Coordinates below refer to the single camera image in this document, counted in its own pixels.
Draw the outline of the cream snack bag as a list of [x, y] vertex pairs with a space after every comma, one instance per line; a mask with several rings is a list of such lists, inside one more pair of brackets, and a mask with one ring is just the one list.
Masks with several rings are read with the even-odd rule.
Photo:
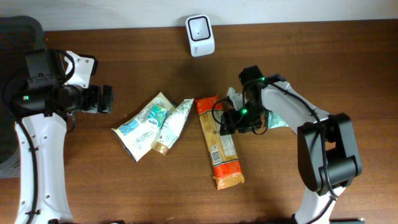
[[162, 92], [159, 92], [158, 95], [146, 104], [133, 118], [126, 121], [118, 128], [111, 128], [111, 131], [116, 135], [123, 145], [123, 148], [135, 162], [139, 161], [152, 149], [151, 144], [154, 142], [161, 129], [153, 127], [147, 122], [147, 117], [153, 105], [166, 108], [168, 110], [166, 118], [175, 109], [175, 106], [169, 99]]

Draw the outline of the orange spaghetti packet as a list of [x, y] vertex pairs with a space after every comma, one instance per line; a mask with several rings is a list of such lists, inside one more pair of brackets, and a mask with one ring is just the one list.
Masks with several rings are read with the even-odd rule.
[[221, 136], [220, 123], [223, 106], [218, 95], [194, 101], [200, 118], [218, 190], [242, 184], [245, 181], [232, 136]]

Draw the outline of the teal wet wipes pack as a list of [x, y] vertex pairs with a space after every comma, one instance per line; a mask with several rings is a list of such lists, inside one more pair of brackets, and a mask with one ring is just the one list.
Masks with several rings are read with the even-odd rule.
[[270, 111], [268, 114], [267, 127], [269, 129], [288, 127], [289, 125], [277, 114]]

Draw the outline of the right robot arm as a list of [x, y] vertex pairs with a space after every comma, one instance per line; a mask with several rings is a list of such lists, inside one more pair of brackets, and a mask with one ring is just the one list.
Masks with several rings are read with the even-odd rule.
[[300, 208], [287, 223], [330, 223], [338, 197], [363, 170], [351, 118], [321, 110], [283, 76], [265, 77], [256, 65], [244, 68], [239, 80], [243, 105], [217, 120], [220, 134], [255, 133], [261, 116], [279, 115], [296, 134], [298, 171], [305, 184]]

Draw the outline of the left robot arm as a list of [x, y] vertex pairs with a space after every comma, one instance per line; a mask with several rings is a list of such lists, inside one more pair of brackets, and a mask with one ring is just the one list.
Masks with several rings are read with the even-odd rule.
[[76, 112], [108, 114], [109, 85], [90, 84], [98, 60], [72, 51], [40, 49], [25, 55], [27, 86], [8, 102], [16, 118], [21, 177], [16, 223], [73, 223], [63, 148]]

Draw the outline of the white shampoo tube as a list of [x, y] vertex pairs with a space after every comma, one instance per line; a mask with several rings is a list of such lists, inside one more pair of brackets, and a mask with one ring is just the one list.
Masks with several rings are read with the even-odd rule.
[[152, 143], [152, 149], [164, 156], [177, 142], [185, 126], [194, 99], [184, 99], [164, 121], [158, 135]]

